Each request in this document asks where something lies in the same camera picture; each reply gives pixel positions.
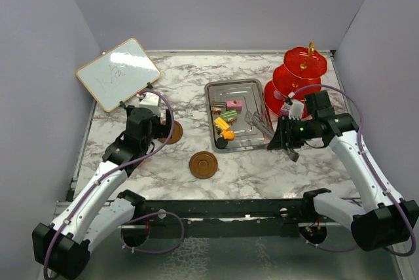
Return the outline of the green layered cake slice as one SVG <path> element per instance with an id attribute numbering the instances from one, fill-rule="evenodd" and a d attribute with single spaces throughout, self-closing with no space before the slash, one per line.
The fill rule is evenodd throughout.
<path id="1" fill-rule="evenodd" d="M 220 117 L 226 122 L 234 122 L 238 117 L 238 112 L 234 109 L 225 111 L 220 114 Z"/>

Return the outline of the stainless steel tray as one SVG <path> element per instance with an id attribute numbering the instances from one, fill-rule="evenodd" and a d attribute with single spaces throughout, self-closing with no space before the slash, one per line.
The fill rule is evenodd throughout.
<path id="1" fill-rule="evenodd" d="M 261 121 L 269 129 L 272 122 L 268 109 L 264 104 L 263 86 L 257 79 L 239 79 L 209 82 L 205 85 L 204 95 L 209 124 L 210 143 L 218 153 L 230 153 L 244 150 L 265 149 L 270 139 L 256 127 L 249 125 L 245 120 L 247 112 L 257 112 Z M 231 125 L 235 138 L 228 142 L 224 149 L 216 146 L 216 140 L 220 138 L 214 125 L 217 115 L 210 109 L 211 102 L 228 102 L 238 100 L 242 102 L 242 110 L 238 112 L 238 118 Z"/>

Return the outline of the black round cookie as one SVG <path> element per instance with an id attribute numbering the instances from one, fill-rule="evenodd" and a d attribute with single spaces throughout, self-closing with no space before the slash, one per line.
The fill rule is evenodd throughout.
<path id="1" fill-rule="evenodd" d="M 228 141 L 226 139 L 224 139 L 223 137 L 219 137 L 216 141 L 215 141 L 215 146 L 217 149 L 225 149 L 228 145 Z"/>

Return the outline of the pink cake with cherry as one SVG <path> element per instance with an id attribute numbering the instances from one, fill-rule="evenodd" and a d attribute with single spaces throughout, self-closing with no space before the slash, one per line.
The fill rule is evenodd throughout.
<path id="1" fill-rule="evenodd" d="M 243 109 L 243 102 L 240 100 L 231 100 L 226 102 L 226 110 L 227 111 L 237 111 L 241 112 Z"/>

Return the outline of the red three-tier cake stand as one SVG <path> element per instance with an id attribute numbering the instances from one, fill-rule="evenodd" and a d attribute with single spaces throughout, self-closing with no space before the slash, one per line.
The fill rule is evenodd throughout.
<path id="1" fill-rule="evenodd" d="M 264 87 L 266 108 L 276 116 L 287 114 L 286 97 L 294 93 L 294 98 L 303 102 L 306 94 L 320 91 L 318 85 L 327 70 L 327 60 L 315 49 L 313 41 L 307 47 L 288 50 L 282 64 L 273 71 L 272 80 Z"/>

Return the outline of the brown layered cake slice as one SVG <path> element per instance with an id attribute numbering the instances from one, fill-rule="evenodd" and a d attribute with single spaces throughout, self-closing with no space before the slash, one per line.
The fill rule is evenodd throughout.
<path id="1" fill-rule="evenodd" d="M 221 113 L 227 110 L 227 103 L 222 101 L 212 101 L 210 103 L 210 108 L 212 112 Z"/>

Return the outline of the orange fish-shaped pastry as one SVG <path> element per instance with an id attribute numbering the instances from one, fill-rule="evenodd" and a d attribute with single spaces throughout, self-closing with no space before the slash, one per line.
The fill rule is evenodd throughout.
<path id="1" fill-rule="evenodd" d="M 221 136 L 223 139 L 226 139 L 227 141 L 232 141 L 235 138 L 235 133 L 230 130 L 223 130 L 221 132 Z"/>

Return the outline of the whiteboard with yellow frame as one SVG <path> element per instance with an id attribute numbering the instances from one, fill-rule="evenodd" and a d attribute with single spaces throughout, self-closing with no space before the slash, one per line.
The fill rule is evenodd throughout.
<path id="1" fill-rule="evenodd" d="M 107 113 L 158 80 L 161 72 L 135 38 L 76 70 L 76 77 Z"/>

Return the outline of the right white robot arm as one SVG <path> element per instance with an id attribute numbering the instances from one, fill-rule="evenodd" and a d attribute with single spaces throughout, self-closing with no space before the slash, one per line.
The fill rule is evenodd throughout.
<path id="1" fill-rule="evenodd" d="M 315 222 L 328 217 L 351 231 L 356 245 L 364 251 L 385 249 L 411 242 L 405 256 L 416 251 L 414 227 L 418 204 L 407 201 L 388 182 L 363 142 L 361 127 L 349 113 L 337 114 L 325 90 L 305 96 L 304 101 L 290 94 L 285 100 L 287 115 L 279 116 L 270 150 L 282 150 L 292 160 L 296 149 L 307 141 L 321 139 L 340 159 L 354 183 L 361 205 L 354 205 L 322 188 L 305 192 L 302 217 Z"/>

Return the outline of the black mounting rail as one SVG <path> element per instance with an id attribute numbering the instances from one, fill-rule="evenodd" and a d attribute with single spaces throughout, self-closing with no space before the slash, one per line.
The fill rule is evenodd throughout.
<path id="1" fill-rule="evenodd" d="M 134 218 L 163 211 L 164 218 L 122 225 L 134 239 L 185 237 L 298 237 L 299 228 L 319 220 L 331 222 L 305 208 L 302 198 L 264 200 L 149 200 L 141 202 Z"/>

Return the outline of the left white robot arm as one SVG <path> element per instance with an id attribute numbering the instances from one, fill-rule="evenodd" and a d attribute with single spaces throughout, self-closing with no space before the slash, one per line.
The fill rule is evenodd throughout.
<path id="1" fill-rule="evenodd" d="M 105 149 L 92 178 L 70 205 L 50 224 L 38 224 L 32 232 L 35 260 L 43 265 L 45 279 L 76 279 L 96 247 L 125 222 L 137 224 L 144 207 L 126 198 L 105 202 L 147 158 L 162 150 L 151 149 L 153 140 L 173 135 L 173 110 L 166 121 L 144 107 L 126 108 L 124 131 Z"/>

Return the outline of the metal tongs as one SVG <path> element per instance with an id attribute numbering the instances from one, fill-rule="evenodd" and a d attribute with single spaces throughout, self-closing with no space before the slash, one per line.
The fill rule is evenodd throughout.
<path id="1" fill-rule="evenodd" d="M 251 111 L 247 111 L 245 114 L 245 121 L 250 126 L 256 127 L 269 139 L 270 142 L 267 147 L 268 150 L 281 150 L 288 156 L 288 158 L 292 162 L 296 162 L 299 159 L 299 154 L 295 152 L 293 149 L 290 149 L 285 145 L 282 145 L 281 139 L 279 139 L 280 142 L 272 142 L 274 140 L 275 132 L 272 128 L 270 128 L 266 123 L 263 122 L 258 112 L 252 113 Z"/>

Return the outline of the brown wooden coaster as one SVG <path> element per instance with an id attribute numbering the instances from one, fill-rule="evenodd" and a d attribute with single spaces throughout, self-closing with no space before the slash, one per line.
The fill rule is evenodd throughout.
<path id="1" fill-rule="evenodd" d="M 174 130 L 171 139 L 168 141 L 169 145 L 178 142 L 183 136 L 182 125 L 178 121 L 174 121 Z"/>
<path id="2" fill-rule="evenodd" d="M 195 153 L 189 160 L 189 169 L 198 179 L 209 179 L 218 170 L 216 157 L 208 151 Z"/>

